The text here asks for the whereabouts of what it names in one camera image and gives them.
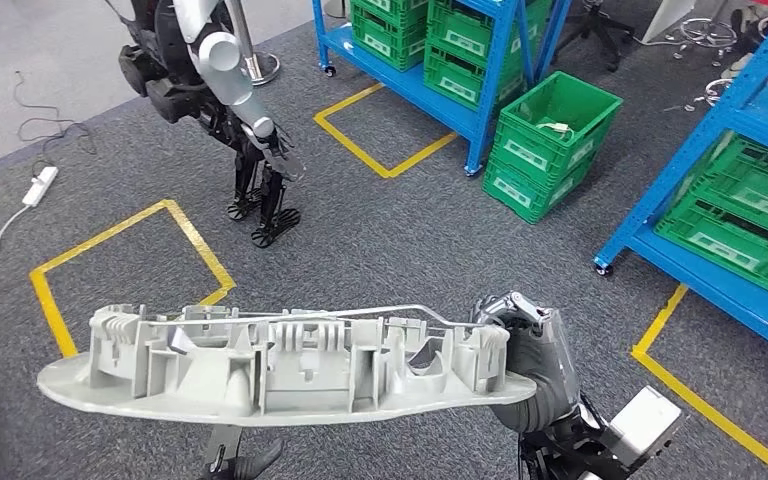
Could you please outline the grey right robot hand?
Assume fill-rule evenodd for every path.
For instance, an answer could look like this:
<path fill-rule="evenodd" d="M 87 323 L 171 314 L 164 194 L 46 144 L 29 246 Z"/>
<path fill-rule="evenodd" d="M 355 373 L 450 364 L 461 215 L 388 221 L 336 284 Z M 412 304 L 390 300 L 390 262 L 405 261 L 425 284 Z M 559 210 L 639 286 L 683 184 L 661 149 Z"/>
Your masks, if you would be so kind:
<path fill-rule="evenodd" d="M 541 381 L 553 401 L 574 405 L 580 381 L 560 312 L 542 307 L 518 291 L 477 300 L 470 314 L 475 324 L 494 324 L 510 334 L 507 368 Z"/>

